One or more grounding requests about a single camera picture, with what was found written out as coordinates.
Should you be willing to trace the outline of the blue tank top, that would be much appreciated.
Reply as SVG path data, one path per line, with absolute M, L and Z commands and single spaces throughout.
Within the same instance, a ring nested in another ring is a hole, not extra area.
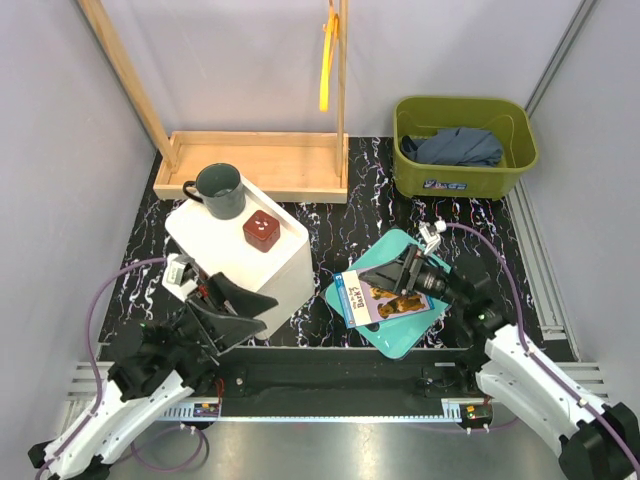
M 468 127 L 442 128 L 429 138 L 405 135 L 400 147 L 409 160 L 423 165 L 495 167 L 504 154 L 491 131 Z

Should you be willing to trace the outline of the yellow plastic hanger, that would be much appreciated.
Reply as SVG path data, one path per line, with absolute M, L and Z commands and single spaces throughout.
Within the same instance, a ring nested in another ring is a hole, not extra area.
M 330 81 L 336 46 L 340 38 L 340 15 L 333 0 L 328 1 L 328 18 L 323 25 L 324 42 L 321 61 L 318 108 L 327 112 L 330 99 Z

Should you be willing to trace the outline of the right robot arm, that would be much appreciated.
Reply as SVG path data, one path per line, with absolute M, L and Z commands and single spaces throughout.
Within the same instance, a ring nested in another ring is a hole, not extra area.
M 366 270 L 366 283 L 395 294 L 420 293 L 453 312 L 454 384 L 504 404 L 556 454 L 568 479 L 636 479 L 639 423 L 624 403 L 610 405 L 579 385 L 491 298 L 491 279 L 470 259 L 444 269 L 410 245 Z

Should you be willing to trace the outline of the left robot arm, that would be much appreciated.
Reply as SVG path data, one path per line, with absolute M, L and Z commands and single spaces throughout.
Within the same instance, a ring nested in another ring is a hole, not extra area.
M 164 287 L 182 307 L 163 322 L 141 325 L 105 377 L 92 404 L 57 438 L 28 457 L 52 479 L 105 479 L 115 461 L 161 415 L 192 396 L 219 393 L 220 357 L 266 324 L 275 298 L 246 290 L 223 273 L 195 275 Z

